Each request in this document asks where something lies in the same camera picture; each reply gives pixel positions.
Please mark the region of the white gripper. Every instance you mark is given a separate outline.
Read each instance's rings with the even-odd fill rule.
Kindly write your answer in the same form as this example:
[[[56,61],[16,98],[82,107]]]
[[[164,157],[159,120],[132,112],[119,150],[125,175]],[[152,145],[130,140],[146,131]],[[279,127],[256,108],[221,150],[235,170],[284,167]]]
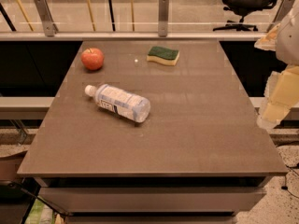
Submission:
[[[299,103],[299,3],[296,2],[280,24],[275,25],[254,47],[276,51],[279,60],[288,65],[282,72],[273,71],[267,80],[259,108],[257,124],[273,129]]]

